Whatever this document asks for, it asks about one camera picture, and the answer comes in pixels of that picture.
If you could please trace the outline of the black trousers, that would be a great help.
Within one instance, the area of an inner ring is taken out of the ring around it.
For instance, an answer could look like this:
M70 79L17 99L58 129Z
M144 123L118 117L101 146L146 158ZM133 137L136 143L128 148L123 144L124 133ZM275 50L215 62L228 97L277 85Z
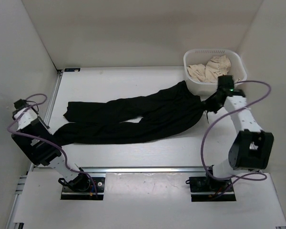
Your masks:
M159 92L106 103L69 102L68 121L55 133L61 146L69 144L134 144L170 137L201 119L205 107L185 81Z

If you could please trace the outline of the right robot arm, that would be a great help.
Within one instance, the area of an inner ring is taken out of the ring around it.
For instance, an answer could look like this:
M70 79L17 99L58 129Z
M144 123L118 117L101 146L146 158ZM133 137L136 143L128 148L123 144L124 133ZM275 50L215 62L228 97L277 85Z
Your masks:
M216 92L207 98L203 104L207 112L217 113L224 108L227 113L222 117L230 117L236 130L236 138L223 162L207 167L202 163L206 178L204 184L211 191L217 190L222 181L237 177L242 173L257 173L268 166L274 135L266 132L254 119L250 106L269 96L264 96L254 102L247 103L243 90L235 88L231 75L218 77Z

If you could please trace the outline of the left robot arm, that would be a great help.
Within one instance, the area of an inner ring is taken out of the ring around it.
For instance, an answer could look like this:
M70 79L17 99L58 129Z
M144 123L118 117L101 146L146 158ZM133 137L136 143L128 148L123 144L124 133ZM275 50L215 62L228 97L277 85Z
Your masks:
M92 178L83 170L68 164L65 152L49 132L34 105L19 99L14 107L13 123L8 126L8 131L26 157L36 166L56 170L62 176L59 183L72 191L89 191L93 185Z

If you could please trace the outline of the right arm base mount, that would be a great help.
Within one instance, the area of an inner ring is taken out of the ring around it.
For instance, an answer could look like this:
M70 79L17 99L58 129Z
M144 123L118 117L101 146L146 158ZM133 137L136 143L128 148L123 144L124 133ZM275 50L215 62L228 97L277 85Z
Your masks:
M219 181L209 176L189 177L185 183L189 185L192 202L236 201L231 180Z

